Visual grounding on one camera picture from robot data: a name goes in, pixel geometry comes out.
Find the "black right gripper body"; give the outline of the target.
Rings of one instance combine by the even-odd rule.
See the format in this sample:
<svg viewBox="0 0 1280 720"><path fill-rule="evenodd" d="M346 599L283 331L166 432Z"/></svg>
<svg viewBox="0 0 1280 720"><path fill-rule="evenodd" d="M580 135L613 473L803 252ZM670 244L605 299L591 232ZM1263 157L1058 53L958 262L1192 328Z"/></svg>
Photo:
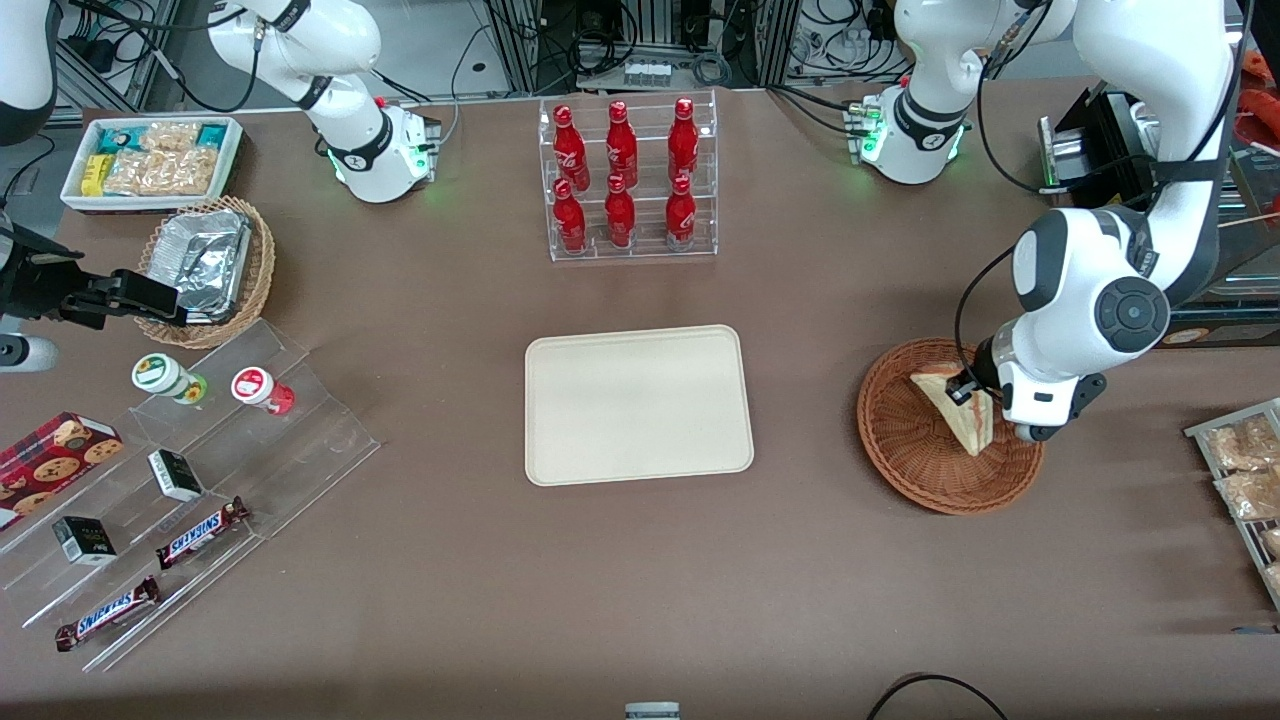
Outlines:
<svg viewBox="0 0 1280 720"><path fill-rule="evenodd" d="M78 261L84 254L36 234L23 225L3 227L1 311L35 320L87 322L65 307L68 296L86 287Z"/></svg>

